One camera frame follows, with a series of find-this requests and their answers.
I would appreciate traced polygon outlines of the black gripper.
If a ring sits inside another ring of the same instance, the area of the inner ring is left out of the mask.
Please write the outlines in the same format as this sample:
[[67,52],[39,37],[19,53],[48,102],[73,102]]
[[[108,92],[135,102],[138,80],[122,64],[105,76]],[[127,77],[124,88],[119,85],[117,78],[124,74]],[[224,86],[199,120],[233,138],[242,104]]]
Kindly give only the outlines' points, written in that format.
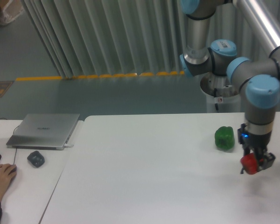
[[[257,154],[260,154],[257,156],[257,171],[270,168],[276,159],[274,154],[267,152],[267,145],[270,141],[270,138],[271,132],[262,135],[248,132],[247,124],[241,124],[240,128],[238,129],[238,142],[240,145],[242,145],[244,151],[243,156],[248,155],[251,150],[260,149],[260,152],[257,152]],[[242,164],[240,174],[244,174],[244,170],[245,167]]]

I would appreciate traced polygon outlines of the person's bare hand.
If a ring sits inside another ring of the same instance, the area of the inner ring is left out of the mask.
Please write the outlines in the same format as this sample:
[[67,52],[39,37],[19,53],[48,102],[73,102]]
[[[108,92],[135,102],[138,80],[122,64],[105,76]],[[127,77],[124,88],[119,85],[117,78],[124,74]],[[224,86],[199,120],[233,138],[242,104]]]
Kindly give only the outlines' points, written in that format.
[[9,174],[9,172],[14,168],[14,165],[0,164],[0,202],[2,201],[11,180],[17,175],[17,171]]

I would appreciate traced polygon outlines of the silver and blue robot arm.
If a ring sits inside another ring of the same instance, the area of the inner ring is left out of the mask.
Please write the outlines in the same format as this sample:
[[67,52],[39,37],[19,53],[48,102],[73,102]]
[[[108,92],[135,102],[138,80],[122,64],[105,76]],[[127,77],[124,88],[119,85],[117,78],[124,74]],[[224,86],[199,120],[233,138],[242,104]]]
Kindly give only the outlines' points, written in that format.
[[237,57],[236,46],[228,40],[206,45],[210,19],[224,0],[182,0],[188,18],[186,48],[180,55],[187,76],[210,73],[246,100],[245,122],[238,129],[243,148],[241,173],[250,175],[270,168],[275,156],[268,152],[276,107],[280,100],[280,25],[260,0],[234,0],[268,58],[252,62]]

